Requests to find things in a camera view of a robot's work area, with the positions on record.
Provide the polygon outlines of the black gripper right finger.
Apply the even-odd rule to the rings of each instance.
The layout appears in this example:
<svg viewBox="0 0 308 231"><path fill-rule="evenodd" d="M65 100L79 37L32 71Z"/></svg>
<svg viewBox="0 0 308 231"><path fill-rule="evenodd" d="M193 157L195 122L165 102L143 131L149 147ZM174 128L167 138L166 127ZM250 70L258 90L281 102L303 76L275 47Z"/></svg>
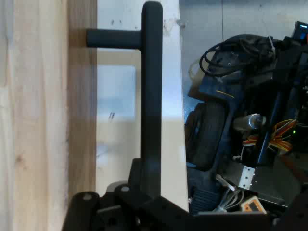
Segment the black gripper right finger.
<svg viewBox="0 0 308 231"><path fill-rule="evenodd" d="M308 193L297 196L276 225L277 231L308 231Z"/></svg>

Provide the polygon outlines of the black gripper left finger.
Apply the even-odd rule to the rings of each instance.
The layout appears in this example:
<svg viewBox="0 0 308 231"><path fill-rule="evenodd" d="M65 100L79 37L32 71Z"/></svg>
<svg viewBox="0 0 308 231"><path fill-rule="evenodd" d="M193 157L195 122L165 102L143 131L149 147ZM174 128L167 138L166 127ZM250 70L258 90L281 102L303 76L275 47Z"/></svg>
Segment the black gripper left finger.
<svg viewBox="0 0 308 231"><path fill-rule="evenodd" d="M193 217L159 196L140 191L142 159L132 161L127 183L99 196L77 193L71 200L64 231L189 231Z"/></svg>

